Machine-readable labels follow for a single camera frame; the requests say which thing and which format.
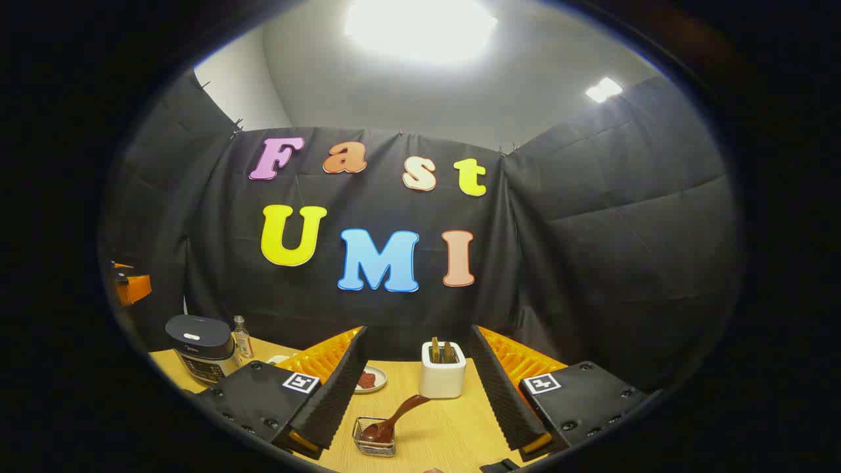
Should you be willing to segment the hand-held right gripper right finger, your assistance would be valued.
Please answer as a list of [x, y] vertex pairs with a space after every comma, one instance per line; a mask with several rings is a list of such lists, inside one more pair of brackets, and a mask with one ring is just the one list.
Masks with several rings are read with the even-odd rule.
[[510, 449], [531, 461], [607, 433], [648, 393], [592, 361], [565, 365], [474, 325], [470, 353]]

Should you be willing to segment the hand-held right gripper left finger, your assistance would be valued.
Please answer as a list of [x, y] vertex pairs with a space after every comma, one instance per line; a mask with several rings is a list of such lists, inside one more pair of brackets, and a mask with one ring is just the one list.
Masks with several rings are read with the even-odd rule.
[[193, 401], [252, 438], [319, 460], [365, 369], [368, 331], [358, 327], [333, 336], [318, 355], [295, 354], [288, 369], [252, 361]]

